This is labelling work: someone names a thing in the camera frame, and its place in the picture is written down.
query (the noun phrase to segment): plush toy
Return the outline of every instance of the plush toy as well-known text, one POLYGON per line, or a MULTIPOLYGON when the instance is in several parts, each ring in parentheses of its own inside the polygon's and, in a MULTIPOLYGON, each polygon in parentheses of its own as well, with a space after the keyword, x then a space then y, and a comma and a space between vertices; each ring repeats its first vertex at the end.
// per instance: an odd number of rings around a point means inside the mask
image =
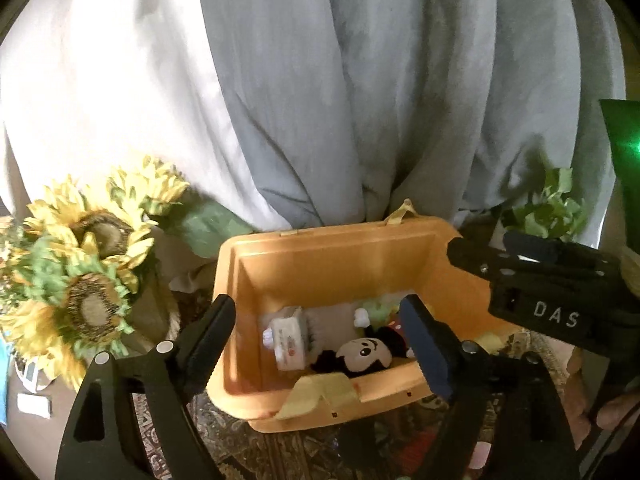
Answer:
POLYGON ((389 368, 394 357, 407 357, 406 342, 398 331, 388 326, 374 330, 363 308, 355 311, 354 318, 354 325, 364 328, 365 337, 345 343, 337 352, 324 350, 311 365, 313 371, 342 372, 353 378, 389 368))

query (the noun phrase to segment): orange plastic bin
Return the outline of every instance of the orange plastic bin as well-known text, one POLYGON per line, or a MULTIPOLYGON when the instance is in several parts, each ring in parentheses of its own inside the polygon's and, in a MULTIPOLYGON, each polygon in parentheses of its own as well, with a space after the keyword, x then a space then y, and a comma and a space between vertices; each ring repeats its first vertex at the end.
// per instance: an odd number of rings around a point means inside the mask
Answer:
POLYGON ((288 305, 313 308, 412 289, 461 340, 513 333, 513 325, 487 312, 488 283, 449 263, 447 244, 456 236, 444 220, 420 217, 397 225, 372 222, 226 241, 214 294, 234 299, 236 327, 207 385, 212 402, 271 433, 337 424, 429 395, 418 364, 406 361, 350 384, 332 374, 351 395, 335 402, 323 397, 306 413, 282 416, 292 388, 304 398, 309 378, 277 370, 273 353, 262 346, 258 319, 288 305))

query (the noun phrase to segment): label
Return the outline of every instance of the label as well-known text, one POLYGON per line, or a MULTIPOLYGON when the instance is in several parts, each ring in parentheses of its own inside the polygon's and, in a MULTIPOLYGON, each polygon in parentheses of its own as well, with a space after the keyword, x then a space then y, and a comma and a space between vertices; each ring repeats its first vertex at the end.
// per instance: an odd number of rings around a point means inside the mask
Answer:
POLYGON ((297 317, 276 318, 271 321, 273 351, 278 370, 304 370, 305 340, 297 317))
POLYGON ((560 306, 549 307, 544 301, 536 303, 533 309, 533 315, 566 328, 575 328, 580 319, 579 312, 573 312, 569 309, 563 310, 560 306))

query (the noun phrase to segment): carpet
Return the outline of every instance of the carpet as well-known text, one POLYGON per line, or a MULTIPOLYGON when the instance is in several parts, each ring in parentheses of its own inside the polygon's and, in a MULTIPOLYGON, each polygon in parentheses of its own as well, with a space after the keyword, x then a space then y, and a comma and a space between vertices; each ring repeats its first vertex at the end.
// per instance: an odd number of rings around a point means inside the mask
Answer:
MULTIPOLYGON (((504 352, 519 357, 527 350, 542 356, 561 390, 566 379, 564 371, 541 336, 519 332, 510 338, 504 352)), ((135 395, 134 406, 154 475, 171 480, 145 396, 135 395)), ((488 403, 479 440, 491 442, 498 409, 498 399, 488 403)), ((275 434, 252 430, 244 420, 218 410, 207 394, 196 396, 188 410, 227 480, 394 480, 410 475, 419 466, 437 434, 447 405, 431 396, 355 425, 275 434), (338 449, 345 454, 342 443, 359 443, 361 438, 370 440, 364 450, 366 458, 360 458, 357 450, 348 457, 340 455, 338 449)), ((480 473, 469 470, 468 480, 477 479, 480 473)))

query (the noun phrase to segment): screw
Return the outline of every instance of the screw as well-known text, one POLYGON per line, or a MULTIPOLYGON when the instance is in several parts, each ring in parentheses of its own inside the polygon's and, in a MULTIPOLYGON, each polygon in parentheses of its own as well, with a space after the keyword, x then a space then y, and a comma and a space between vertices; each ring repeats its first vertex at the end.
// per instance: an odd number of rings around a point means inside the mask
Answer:
POLYGON ((173 341, 162 341, 161 343, 158 343, 158 345, 156 346, 156 350, 158 350, 159 354, 167 354, 173 349, 174 349, 173 341))
POLYGON ((109 354, 107 352, 100 352, 95 358, 94 361, 97 365, 103 365, 105 362, 109 360, 109 354))
POLYGON ((525 359, 529 361, 532 365, 537 365, 540 362, 540 357, 538 354, 534 354, 533 352, 527 352, 524 355, 525 359))
POLYGON ((480 347, 475 341, 466 340, 462 342, 462 351, 467 354, 475 354, 479 349, 480 347))

